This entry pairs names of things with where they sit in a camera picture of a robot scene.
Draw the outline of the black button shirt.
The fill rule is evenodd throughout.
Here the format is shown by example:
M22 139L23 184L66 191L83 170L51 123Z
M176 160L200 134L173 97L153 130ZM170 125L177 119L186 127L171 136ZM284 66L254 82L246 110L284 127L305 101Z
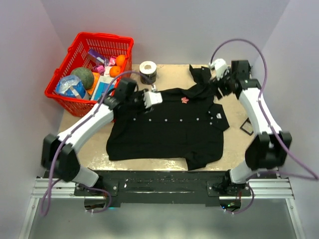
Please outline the black button shirt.
M161 91L162 103L149 113L119 110L107 140L110 161L184 158L188 170L205 167L223 155L229 129L223 106L214 103L209 68L189 67L195 85ZM187 104L181 98L189 99Z

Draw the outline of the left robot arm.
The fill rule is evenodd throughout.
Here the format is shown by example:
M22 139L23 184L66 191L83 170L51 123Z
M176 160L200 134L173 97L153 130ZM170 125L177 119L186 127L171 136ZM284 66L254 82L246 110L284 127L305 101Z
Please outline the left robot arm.
M65 182L85 185L91 195L103 191L100 176L79 163L81 147L103 126L111 123L119 110L149 110L157 100L149 90L135 91L137 83L123 78L111 94L104 93L94 107L77 123L58 135L48 134L43 140L41 165Z

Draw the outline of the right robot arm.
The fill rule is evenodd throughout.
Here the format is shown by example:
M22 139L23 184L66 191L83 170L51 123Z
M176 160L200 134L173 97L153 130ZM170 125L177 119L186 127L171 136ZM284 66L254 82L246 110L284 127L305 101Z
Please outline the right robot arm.
M216 86L223 96L234 94L245 109L252 125L254 139L245 151L244 161L228 170L222 182L213 186L215 191L232 196L249 179L258 173L273 173L284 165L287 153L284 146L290 147L292 136L283 132L271 116L257 79L250 76L247 60L232 61L227 65L219 58L209 63L215 77L210 84Z

